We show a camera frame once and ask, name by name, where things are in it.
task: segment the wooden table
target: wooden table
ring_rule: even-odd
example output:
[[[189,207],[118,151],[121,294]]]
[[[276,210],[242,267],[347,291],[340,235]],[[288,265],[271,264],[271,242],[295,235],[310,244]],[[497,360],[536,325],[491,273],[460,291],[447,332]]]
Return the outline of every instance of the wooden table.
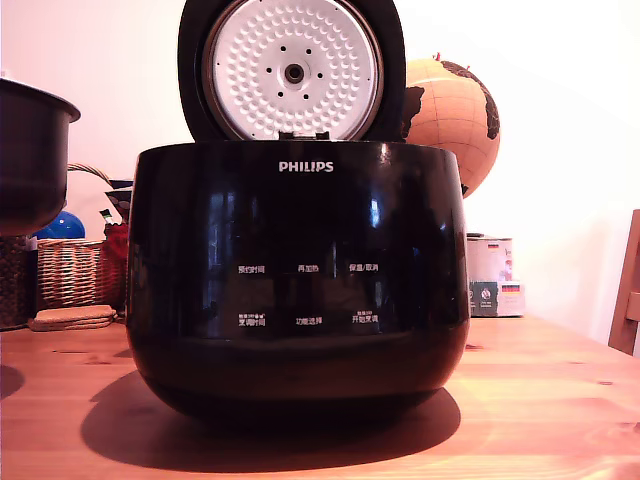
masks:
[[[2,479],[640,479],[640,362],[533,318],[474,319],[446,390],[392,427],[242,438],[174,413],[122,325],[3,333]]]

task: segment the philips logo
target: philips logo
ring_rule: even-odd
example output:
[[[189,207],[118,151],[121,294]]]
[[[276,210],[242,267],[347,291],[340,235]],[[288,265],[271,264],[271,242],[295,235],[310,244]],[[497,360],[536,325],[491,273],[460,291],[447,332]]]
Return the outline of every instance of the philips logo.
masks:
[[[280,162],[280,172],[331,173],[333,162]]]

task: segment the cork coaster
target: cork coaster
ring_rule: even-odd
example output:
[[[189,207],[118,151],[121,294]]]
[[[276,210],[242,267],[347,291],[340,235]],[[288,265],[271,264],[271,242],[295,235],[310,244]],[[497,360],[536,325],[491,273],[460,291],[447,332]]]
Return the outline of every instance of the cork coaster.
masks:
[[[43,310],[29,320],[29,328],[34,332],[102,328],[110,325],[114,317],[115,311],[103,305]]]

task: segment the woven basket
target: woven basket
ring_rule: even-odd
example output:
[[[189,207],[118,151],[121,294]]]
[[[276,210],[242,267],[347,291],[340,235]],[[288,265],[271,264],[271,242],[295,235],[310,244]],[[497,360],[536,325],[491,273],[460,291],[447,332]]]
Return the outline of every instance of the woven basket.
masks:
[[[111,186],[100,170],[71,164],[69,171],[92,173]],[[39,310],[124,304],[126,269],[114,264],[104,241],[38,240]]]

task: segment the wooden chair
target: wooden chair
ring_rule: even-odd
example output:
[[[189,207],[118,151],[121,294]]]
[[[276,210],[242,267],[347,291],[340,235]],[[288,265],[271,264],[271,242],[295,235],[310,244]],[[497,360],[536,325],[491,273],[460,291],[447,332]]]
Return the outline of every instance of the wooden chair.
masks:
[[[609,346],[633,355],[640,322],[640,210],[633,212]]]

